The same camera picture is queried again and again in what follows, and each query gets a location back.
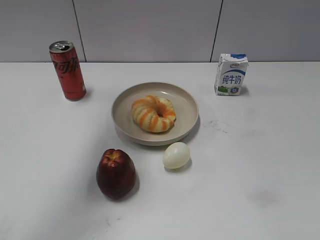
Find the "red apple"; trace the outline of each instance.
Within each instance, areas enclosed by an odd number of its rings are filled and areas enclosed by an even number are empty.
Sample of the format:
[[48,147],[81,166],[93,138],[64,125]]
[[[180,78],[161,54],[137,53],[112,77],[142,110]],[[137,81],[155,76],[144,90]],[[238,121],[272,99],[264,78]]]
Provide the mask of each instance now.
[[120,199],[135,185],[135,165],[124,151],[108,149],[99,162],[96,181],[103,194],[110,199]]

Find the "plate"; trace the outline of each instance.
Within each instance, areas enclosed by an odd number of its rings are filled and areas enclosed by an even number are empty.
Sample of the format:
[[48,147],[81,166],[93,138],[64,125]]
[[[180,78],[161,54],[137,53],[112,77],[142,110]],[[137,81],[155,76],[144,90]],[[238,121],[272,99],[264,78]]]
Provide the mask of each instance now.
[[[132,103],[147,95],[156,95],[172,102],[176,120],[168,131],[151,133],[134,123],[131,115]],[[190,133],[198,120],[199,109],[195,99],[182,88],[164,82],[147,82],[122,92],[114,101],[111,114],[118,133],[138,144],[163,146],[177,142]]]

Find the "peeled egg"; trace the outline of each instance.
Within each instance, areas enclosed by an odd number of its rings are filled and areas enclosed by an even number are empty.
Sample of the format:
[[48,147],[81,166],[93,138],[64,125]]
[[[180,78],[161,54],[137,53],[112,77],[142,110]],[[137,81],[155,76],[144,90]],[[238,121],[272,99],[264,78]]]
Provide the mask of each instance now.
[[163,165],[167,169],[177,169],[184,166],[190,159],[190,149],[183,142],[175,142],[164,152]]

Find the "milk carton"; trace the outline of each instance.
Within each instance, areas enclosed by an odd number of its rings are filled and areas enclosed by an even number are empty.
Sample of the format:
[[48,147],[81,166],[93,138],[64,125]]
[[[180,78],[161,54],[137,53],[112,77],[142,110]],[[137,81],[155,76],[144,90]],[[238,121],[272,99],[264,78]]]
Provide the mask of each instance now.
[[239,96],[248,67],[245,54],[221,54],[214,92],[219,96]]

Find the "coca-cola can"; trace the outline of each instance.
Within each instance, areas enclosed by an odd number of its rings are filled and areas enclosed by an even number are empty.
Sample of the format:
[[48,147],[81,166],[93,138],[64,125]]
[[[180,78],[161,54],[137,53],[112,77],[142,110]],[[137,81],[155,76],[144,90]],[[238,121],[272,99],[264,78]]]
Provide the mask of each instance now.
[[49,46],[49,52],[65,98],[82,99],[87,91],[74,44],[56,41]]

